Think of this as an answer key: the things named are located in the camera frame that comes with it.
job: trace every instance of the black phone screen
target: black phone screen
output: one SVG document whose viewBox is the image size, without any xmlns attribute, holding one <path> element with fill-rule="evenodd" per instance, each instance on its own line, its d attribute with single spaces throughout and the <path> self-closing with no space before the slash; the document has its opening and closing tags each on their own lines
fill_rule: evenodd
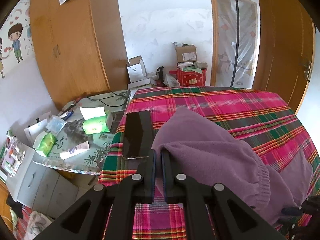
<svg viewBox="0 0 320 240">
<path fill-rule="evenodd" d="M 153 143 L 150 111 L 128 113 L 124 127 L 123 157 L 148 157 Z"/>
</svg>

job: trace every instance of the purple sweater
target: purple sweater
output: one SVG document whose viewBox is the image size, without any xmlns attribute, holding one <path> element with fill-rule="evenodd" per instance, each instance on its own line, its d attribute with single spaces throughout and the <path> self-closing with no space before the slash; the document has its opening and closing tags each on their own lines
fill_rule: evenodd
<svg viewBox="0 0 320 240">
<path fill-rule="evenodd" d="M 152 148 L 157 154 L 158 186 L 162 184 L 160 152 L 166 148 L 186 175 L 207 185 L 225 184 L 270 224 L 281 217 L 283 207 L 305 200 L 312 177 L 302 151 L 283 171 L 290 172 L 282 176 L 265 165 L 245 141 L 187 108 L 177 109 L 161 127 Z"/>
</svg>

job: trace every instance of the wooden wardrobe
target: wooden wardrobe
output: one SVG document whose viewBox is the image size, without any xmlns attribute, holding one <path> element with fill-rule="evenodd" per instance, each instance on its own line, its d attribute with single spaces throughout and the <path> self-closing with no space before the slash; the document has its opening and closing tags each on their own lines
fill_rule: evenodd
<svg viewBox="0 0 320 240">
<path fill-rule="evenodd" d="M 127 88 L 118 0 L 31 0 L 36 61 L 60 110 L 80 95 Z"/>
</svg>

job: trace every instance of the green tissue package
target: green tissue package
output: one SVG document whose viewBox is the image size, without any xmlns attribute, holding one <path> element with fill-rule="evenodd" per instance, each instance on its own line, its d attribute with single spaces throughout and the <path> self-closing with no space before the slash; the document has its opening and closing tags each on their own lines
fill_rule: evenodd
<svg viewBox="0 0 320 240">
<path fill-rule="evenodd" d="M 108 112 L 108 115 L 94 117 L 84 121 L 82 128 L 86 134 L 110 132 L 112 122 L 113 116 Z"/>
<path fill-rule="evenodd" d="M 33 147 L 39 155 L 48 157 L 56 140 L 52 133 L 43 131 L 36 137 Z"/>
</svg>

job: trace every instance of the plaid bed sheet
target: plaid bed sheet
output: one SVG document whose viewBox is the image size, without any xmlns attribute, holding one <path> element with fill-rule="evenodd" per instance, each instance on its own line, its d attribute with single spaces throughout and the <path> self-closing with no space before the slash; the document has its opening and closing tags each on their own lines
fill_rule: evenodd
<svg viewBox="0 0 320 240">
<path fill-rule="evenodd" d="M 301 122 L 277 94 L 216 87 L 142 89 L 136 92 L 126 113 L 150 110 L 156 134 L 178 107 L 187 107 L 220 125 L 234 138 L 246 141 L 265 164 L 278 172 L 302 147 L 314 172 L 309 193 L 319 194 L 320 158 L 316 148 Z M 125 115 L 99 178 L 106 186 L 135 173 L 122 158 L 124 125 Z M 299 225 L 306 225 L 309 219 L 310 216 L 304 214 L 296 220 Z M 175 204 L 167 205 L 156 190 L 154 203 L 137 204 L 132 238 L 186 239 L 183 209 Z"/>
</svg>

